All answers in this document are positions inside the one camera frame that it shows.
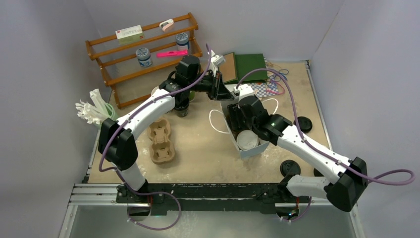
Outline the white cup lid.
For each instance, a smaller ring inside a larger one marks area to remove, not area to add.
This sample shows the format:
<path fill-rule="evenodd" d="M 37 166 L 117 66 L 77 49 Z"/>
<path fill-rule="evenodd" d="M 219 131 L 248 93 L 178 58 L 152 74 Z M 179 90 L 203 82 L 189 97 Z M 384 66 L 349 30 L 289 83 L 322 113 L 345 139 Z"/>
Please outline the white cup lid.
<path fill-rule="evenodd" d="M 251 150 L 259 145 L 258 136 L 251 130 L 241 131 L 236 137 L 236 142 L 242 151 Z"/>

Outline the light blue paper bag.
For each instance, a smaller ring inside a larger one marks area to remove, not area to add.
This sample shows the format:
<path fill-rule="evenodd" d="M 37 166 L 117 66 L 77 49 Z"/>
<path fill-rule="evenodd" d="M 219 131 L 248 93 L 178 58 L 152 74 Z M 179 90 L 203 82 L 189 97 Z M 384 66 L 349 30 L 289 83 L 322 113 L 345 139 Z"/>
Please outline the light blue paper bag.
<path fill-rule="evenodd" d="M 249 129 L 234 129 L 230 114 L 225 114 L 225 112 L 228 112 L 228 105 L 224 102 L 221 102 L 221 105 L 222 111 L 212 109 L 209 112 L 209 122 L 211 127 L 219 133 L 230 135 L 232 142 L 239 153 L 240 159 L 247 159 L 263 153 L 268 148 L 269 142 L 258 138 L 258 136 Z M 227 131 L 219 130 L 213 125 L 211 121 L 213 112 L 218 112 L 223 115 Z"/>

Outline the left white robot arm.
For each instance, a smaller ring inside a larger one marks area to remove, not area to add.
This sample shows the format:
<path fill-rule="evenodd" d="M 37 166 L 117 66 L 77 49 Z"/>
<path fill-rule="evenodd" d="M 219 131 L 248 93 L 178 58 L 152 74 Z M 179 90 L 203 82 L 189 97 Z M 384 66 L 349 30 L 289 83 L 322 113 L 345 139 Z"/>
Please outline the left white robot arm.
<path fill-rule="evenodd" d="M 232 100 L 233 95 L 224 85 L 218 70 L 224 61 L 223 56 L 212 54 L 206 68 L 202 69 L 198 57 L 186 55 L 175 71 L 136 109 L 116 120 L 106 119 L 102 122 L 98 142 L 98 152 L 101 154 L 99 170 L 105 172 L 103 163 L 110 162 L 110 169 L 116 171 L 129 188 L 128 196 L 134 202 L 141 203 L 148 196 L 148 182 L 136 164 L 136 139 L 164 113 L 172 109 L 187 109 L 192 91 L 205 92 L 209 99 L 215 101 Z"/>

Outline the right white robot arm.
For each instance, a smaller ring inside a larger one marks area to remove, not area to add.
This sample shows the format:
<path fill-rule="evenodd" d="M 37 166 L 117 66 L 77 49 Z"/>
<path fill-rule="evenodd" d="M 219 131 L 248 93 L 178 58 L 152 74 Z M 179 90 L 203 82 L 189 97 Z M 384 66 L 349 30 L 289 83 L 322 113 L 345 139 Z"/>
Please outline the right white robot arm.
<path fill-rule="evenodd" d="M 247 96 L 227 105 L 228 124 L 247 129 L 263 141 L 292 152 L 317 169 L 320 177 L 286 175 L 278 188 L 285 202 L 297 196 L 327 199 L 333 206 L 350 212 L 368 186 L 367 164 L 331 151 L 304 134 L 299 127 L 279 114 L 269 114 L 256 96 Z"/>

